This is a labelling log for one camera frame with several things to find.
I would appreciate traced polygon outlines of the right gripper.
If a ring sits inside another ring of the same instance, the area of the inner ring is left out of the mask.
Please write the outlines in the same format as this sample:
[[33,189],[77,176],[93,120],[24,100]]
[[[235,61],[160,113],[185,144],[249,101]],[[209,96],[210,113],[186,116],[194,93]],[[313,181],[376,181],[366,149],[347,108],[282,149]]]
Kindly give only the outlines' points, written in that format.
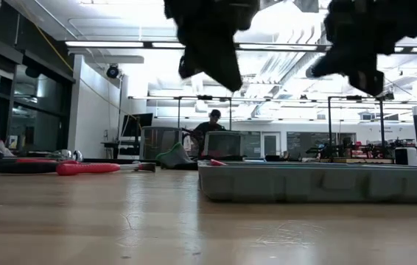
[[[400,40],[417,38],[417,0],[332,0],[324,26],[334,50],[389,55]],[[306,76],[347,73],[356,89],[371,96],[383,92],[385,76],[377,69],[376,55],[353,59],[345,73],[346,63],[344,56],[320,56],[307,68]]]

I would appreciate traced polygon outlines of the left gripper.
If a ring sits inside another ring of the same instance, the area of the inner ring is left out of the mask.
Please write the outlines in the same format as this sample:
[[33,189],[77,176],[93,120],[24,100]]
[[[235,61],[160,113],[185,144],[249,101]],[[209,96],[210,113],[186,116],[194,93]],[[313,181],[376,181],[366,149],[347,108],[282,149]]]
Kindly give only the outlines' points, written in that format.
[[[259,0],[164,0],[166,18],[175,22],[176,36],[183,45],[199,37],[228,38],[250,29],[260,11]],[[197,68],[231,92],[239,91],[242,78],[232,43],[195,49]],[[198,74],[191,60],[180,58],[182,80]]]

